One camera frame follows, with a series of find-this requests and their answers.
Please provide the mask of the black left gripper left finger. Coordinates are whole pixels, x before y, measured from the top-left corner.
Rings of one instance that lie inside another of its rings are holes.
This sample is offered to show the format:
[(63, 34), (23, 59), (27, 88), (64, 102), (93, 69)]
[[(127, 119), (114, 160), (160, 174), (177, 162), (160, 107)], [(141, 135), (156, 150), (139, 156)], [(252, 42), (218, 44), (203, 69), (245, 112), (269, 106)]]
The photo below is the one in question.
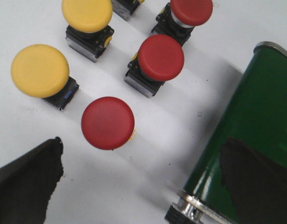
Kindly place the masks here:
[(63, 144), (48, 139), (0, 168), (0, 224), (42, 224), (63, 176)]

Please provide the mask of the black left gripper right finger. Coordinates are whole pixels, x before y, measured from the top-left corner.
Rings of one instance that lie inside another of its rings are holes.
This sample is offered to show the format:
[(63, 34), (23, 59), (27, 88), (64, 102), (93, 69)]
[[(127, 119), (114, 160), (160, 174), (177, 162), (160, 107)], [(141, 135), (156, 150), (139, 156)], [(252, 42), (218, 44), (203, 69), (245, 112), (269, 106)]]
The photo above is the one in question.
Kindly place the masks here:
[(223, 183), (240, 224), (287, 224), (287, 168), (229, 138), (220, 150)]

